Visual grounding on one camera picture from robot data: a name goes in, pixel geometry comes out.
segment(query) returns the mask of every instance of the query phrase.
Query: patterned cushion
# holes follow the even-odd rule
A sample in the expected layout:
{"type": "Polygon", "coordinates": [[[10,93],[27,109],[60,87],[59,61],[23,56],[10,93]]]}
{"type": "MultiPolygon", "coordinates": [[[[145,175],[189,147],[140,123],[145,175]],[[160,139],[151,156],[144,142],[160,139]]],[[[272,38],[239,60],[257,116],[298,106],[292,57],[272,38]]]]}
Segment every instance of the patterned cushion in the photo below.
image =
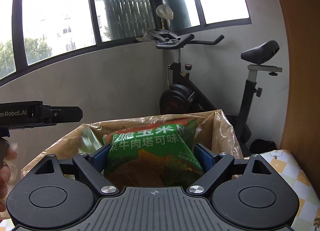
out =
{"type": "Polygon", "coordinates": [[[0,223],[0,231],[11,231],[14,228],[14,225],[11,219],[2,220],[0,223]]]}
{"type": "Polygon", "coordinates": [[[261,155],[299,197],[299,211],[292,228],[295,231],[320,231],[319,198],[292,154],[287,150],[274,150],[261,155]]]}

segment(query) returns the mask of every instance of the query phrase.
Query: green snack bag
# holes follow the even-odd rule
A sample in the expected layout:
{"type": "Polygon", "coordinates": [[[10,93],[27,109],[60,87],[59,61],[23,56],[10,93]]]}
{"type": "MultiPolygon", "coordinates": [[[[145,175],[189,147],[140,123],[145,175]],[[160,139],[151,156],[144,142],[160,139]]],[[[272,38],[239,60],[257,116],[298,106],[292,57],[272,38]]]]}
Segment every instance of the green snack bag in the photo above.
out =
{"type": "Polygon", "coordinates": [[[203,175],[192,153],[196,122],[179,119],[105,135],[112,145],[105,177],[124,186],[182,186],[203,175]]]}

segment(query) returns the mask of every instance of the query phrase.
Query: bike handlebar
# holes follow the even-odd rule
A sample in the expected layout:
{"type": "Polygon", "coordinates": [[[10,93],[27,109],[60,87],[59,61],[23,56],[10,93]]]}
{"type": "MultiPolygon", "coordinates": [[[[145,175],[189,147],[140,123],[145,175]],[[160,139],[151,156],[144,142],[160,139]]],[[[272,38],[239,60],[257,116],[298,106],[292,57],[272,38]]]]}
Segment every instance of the bike handlebar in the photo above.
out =
{"type": "Polygon", "coordinates": [[[220,35],[215,41],[201,41],[201,40],[192,40],[188,42],[188,44],[199,44],[199,45],[216,45],[218,44],[221,40],[224,39],[224,35],[220,35]]]}
{"type": "Polygon", "coordinates": [[[224,39],[224,35],[220,35],[215,41],[201,41],[201,40],[193,40],[195,38],[194,34],[189,34],[185,38],[179,40],[177,43],[174,42],[164,42],[164,43],[157,43],[156,48],[158,49],[179,49],[184,47],[186,44],[199,44],[199,45],[216,45],[221,40],[224,39]]]}
{"type": "Polygon", "coordinates": [[[191,40],[195,38],[194,34],[189,34],[185,38],[179,40],[178,43],[157,43],[156,48],[158,49],[179,49],[184,47],[186,44],[188,44],[191,40]]]}

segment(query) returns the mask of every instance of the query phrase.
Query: human hand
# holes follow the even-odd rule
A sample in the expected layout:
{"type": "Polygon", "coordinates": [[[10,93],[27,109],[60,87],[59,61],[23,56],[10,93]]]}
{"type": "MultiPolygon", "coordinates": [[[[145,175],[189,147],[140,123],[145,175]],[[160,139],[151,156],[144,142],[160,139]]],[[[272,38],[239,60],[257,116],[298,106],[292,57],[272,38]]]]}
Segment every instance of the human hand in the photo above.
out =
{"type": "Polygon", "coordinates": [[[18,147],[18,144],[16,144],[16,143],[12,143],[9,145],[9,148],[7,149],[7,153],[4,158],[3,167],[0,168],[0,212],[5,212],[7,209],[5,201],[3,199],[8,194],[8,185],[7,184],[8,184],[8,181],[10,180],[10,178],[13,177],[11,169],[14,167],[14,165],[8,161],[11,161],[11,160],[14,160],[17,158],[17,147],[18,147]]]}

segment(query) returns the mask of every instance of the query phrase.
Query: bike seat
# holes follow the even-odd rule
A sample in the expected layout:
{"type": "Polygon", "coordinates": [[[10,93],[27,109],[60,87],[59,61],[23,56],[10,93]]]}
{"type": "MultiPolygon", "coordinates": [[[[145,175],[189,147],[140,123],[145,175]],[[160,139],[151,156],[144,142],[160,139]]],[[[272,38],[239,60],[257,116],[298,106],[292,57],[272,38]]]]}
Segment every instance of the bike seat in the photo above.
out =
{"type": "Polygon", "coordinates": [[[270,60],[278,51],[280,47],[277,41],[270,40],[260,46],[256,46],[241,53],[241,59],[261,65],[270,60]]]}

